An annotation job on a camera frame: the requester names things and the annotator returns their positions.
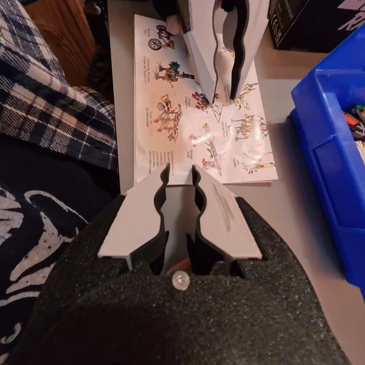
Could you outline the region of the wooden post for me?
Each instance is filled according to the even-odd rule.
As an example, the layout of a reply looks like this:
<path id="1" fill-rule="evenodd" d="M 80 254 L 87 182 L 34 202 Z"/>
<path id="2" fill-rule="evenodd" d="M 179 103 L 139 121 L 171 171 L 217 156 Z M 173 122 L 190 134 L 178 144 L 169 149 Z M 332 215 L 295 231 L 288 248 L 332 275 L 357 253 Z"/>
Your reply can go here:
<path id="1" fill-rule="evenodd" d="M 82 0 L 40 0 L 25 10 L 57 57 L 70 85 L 87 86 L 97 49 Z"/>

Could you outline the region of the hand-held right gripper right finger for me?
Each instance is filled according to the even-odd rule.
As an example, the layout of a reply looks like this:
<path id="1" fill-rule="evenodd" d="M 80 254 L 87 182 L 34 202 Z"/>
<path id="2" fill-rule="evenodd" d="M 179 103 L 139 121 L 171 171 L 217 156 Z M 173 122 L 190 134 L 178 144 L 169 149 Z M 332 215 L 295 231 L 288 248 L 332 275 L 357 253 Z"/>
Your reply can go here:
<path id="1" fill-rule="evenodd" d="M 263 264 L 263 254 L 238 203 L 238 197 L 202 167 L 192 166 L 194 202 L 199 213 L 194 238 L 187 237 L 193 271 L 245 271 Z"/>

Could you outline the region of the printed toy model leaflet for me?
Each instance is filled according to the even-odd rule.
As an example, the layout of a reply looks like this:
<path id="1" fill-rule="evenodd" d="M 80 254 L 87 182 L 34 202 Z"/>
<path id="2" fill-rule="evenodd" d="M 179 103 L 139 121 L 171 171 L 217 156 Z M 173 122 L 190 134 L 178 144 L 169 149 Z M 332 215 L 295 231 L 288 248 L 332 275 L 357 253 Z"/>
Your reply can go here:
<path id="1" fill-rule="evenodd" d="M 222 184 L 278 179 L 253 61 L 230 99 L 234 52 L 217 35 L 219 74 L 214 103 L 199 83 L 182 35 L 163 21 L 134 15 L 134 182 L 165 163 L 170 185 L 191 184 L 199 165 Z"/>

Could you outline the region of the pile of colourful toy pieces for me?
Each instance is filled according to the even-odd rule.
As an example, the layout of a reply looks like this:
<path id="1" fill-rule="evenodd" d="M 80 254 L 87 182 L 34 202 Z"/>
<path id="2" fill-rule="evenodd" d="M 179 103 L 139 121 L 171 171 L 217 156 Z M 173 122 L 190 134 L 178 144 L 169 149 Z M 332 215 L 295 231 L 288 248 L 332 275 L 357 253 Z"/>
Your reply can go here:
<path id="1" fill-rule="evenodd" d="M 365 106 L 352 104 L 342 111 L 356 147 L 361 155 L 365 152 Z"/>

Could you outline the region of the blue plastic bin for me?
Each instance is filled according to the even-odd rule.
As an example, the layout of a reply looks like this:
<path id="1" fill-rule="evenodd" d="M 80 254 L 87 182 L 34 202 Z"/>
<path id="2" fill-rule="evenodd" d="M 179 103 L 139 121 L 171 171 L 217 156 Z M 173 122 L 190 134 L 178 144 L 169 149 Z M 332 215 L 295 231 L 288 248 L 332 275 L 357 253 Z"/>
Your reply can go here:
<path id="1" fill-rule="evenodd" d="M 291 92 L 290 117 L 347 282 L 365 295 L 365 168 L 343 111 L 365 101 L 365 26 Z"/>

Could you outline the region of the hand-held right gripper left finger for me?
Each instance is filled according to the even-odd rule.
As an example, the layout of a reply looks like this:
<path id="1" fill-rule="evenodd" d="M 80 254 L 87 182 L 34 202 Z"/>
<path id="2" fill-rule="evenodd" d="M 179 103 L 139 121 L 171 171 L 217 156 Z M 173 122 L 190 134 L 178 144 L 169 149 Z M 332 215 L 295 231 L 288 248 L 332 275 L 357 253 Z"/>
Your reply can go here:
<path id="1" fill-rule="evenodd" d="M 129 189 L 98 251 L 98 258 L 125 259 L 130 270 L 164 257 L 166 231 L 161 211 L 170 166 L 161 166 Z"/>

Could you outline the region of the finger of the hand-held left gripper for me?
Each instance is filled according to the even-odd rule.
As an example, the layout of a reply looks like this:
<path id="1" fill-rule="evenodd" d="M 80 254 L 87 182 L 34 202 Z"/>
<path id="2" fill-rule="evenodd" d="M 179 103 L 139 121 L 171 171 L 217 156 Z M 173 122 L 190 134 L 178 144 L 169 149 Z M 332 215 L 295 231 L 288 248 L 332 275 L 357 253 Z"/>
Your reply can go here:
<path id="1" fill-rule="evenodd" d="M 268 24 L 269 0 L 227 1 L 228 25 L 236 25 L 230 99 L 239 97 Z"/>
<path id="2" fill-rule="evenodd" d="M 198 79 L 208 102 L 216 99 L 218 73 L 215 64 L 217 36 L 215 33 L 215 12 L 221 1 L 183 1 L 183 34 L 189 55 L 195 63 Z"/>

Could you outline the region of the person's left hand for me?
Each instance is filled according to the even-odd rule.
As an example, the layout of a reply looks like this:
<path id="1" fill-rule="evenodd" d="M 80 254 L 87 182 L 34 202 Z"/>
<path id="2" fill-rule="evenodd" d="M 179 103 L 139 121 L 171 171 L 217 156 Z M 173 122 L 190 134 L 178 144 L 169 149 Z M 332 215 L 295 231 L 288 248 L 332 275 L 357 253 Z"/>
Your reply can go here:
<path id="1" fill-rule="evenodd" d="M 168 16 L 166 23 L 167 29 L 171 34 L 176 35 L 183 32 L 182 22 L 178 14 Z"/>

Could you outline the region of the person's clothed body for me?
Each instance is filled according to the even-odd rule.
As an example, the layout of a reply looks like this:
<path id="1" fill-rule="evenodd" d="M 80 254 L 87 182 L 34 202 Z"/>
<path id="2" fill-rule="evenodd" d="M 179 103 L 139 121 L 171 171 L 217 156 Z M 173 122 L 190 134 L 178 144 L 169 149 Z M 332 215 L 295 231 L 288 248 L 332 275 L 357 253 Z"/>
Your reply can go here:
<path id="1" fill-rule="evenodd" d="M 120 193 L 113 104 L 66 81 L 22 2 L 0 2 L 1 364 L 57 260 Z"/>

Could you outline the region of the black cardboard box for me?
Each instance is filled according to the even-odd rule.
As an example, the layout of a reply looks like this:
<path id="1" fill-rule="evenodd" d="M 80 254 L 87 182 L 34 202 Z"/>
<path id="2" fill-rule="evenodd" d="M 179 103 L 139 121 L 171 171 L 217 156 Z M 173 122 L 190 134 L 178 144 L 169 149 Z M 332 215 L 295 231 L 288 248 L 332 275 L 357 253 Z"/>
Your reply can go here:
<path id="1" fill-rule="evenodd" d="M 270 1 L 276 50 L 329 53 L 365 22 L 364 0 Z"/>

